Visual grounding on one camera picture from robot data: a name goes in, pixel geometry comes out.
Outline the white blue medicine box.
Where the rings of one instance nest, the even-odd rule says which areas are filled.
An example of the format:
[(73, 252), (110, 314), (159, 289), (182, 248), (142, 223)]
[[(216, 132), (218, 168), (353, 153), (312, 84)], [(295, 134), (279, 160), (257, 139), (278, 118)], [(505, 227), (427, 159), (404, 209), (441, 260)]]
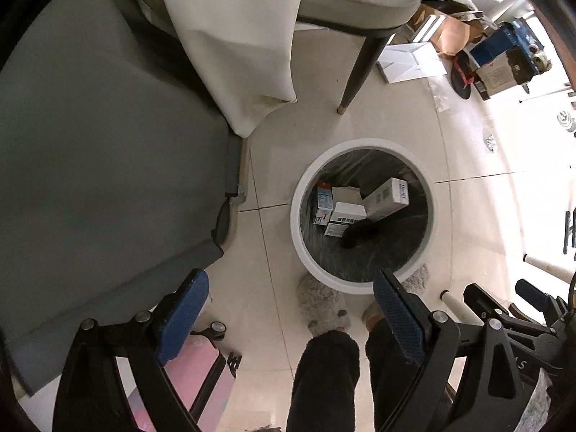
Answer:
[(327, 237), (341, 238), (351, 225), (365, 219), (366, 211), (364, 206), (344, 211), (333, 210), (324, 235)]

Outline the white carton box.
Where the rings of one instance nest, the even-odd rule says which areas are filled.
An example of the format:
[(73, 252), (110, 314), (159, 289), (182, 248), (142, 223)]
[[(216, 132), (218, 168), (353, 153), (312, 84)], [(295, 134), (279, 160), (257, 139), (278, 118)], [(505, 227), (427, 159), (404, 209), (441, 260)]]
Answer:
[(356, 187), (333, 187), (334, 210), (344, 211), (363, 207), (360, 189)]

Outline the grey sofa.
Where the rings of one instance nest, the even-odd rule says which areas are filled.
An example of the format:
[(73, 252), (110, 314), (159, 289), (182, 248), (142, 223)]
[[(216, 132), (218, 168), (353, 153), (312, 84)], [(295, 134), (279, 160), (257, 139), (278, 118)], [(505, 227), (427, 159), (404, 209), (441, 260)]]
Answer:
[(136, 0), (1, 0), (1, 331), (35, 393), (80, 323), (222, 256), (241, 140)]

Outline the grey upholstered chair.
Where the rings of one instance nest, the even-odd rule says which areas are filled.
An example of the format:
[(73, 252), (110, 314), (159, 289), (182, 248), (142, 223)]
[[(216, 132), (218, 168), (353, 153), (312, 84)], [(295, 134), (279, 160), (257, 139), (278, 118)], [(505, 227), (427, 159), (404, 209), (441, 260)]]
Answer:
[(301, 0), (297, 21), (364, 39), (337, 113), (344, 114), (395, 33), (413, 17), (421, 0)]

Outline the cream white cloth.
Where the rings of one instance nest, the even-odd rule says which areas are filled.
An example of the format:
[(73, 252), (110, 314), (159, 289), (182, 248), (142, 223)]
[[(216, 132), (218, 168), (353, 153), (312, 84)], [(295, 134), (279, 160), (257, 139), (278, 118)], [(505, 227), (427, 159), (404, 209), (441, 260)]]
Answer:
[(163, 0), (193, 67), (236, 135), (297, 96), (291, 74), (301, 0)]

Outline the long white medicine box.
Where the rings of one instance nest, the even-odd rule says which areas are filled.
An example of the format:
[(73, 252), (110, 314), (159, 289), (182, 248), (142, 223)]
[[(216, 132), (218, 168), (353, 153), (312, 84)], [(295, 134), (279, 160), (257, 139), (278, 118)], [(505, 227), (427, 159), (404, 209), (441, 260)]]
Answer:
[(378, 221), (409, 205), (408, 184), (391, 177), (363, 199), (368, 220)]

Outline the black trouser leg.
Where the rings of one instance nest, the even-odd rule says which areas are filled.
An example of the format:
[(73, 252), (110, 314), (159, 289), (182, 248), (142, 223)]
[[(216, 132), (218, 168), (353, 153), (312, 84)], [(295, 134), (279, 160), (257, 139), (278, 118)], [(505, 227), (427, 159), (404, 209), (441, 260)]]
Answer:
[(297, 367), (288, 431), (353, 431), (359, 348), (345, 332), (331, 330), (307, 343)]

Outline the grey fluffy slipper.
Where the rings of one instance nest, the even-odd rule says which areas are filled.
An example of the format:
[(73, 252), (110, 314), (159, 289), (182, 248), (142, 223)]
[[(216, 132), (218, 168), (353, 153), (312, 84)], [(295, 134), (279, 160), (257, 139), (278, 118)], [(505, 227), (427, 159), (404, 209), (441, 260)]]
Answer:
[(303, 320), (313, 337), (331, 330), (346, 332), (351, 326), (342, 293), (333, 290), (307, 274), (297, 286), (297, 299)]

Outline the small blue white carton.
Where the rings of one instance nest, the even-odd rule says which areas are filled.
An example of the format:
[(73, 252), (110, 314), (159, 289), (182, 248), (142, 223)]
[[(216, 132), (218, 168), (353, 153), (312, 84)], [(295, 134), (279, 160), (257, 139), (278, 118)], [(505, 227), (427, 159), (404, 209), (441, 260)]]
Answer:
[(315, 190), (314, 224), (325, 226), (334, 208), (332, 187), (328, 183), (317, 183)]

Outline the pink suitcase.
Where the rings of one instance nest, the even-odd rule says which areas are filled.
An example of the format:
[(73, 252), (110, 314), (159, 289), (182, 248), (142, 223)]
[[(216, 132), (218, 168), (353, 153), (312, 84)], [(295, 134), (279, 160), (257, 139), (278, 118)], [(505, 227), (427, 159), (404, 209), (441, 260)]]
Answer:
[(165, 366), (184, 406), (203, 432), (214, 431), (225, 411), (242, 356), (221, 351), (225, 324), (215, 321), (191, 332), (178, 357)]

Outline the white round trash bin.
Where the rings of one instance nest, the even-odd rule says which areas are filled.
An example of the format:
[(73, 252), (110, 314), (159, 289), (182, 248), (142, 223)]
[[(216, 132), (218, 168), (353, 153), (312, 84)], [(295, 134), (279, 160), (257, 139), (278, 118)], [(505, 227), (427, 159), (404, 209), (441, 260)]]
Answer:
[(399, 281), (425, 263), (437, 206), (422, 164), (384, 139), (354, 139), (322, 153), (293, 196), (292, 241), (318, 281), (347, 294), (369, 294), (389, 269)]

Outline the brown cardboard box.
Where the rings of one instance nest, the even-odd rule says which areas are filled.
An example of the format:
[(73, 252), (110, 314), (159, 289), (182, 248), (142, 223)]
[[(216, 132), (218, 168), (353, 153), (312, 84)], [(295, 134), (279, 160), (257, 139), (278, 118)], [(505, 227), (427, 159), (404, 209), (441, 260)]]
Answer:
[(483, 36), (480, 22), (462, 22), (424, 4), (409, 19), (408, 26), (413, 30), (413, 42), (431, 42), (443, 57), (456, 56)]

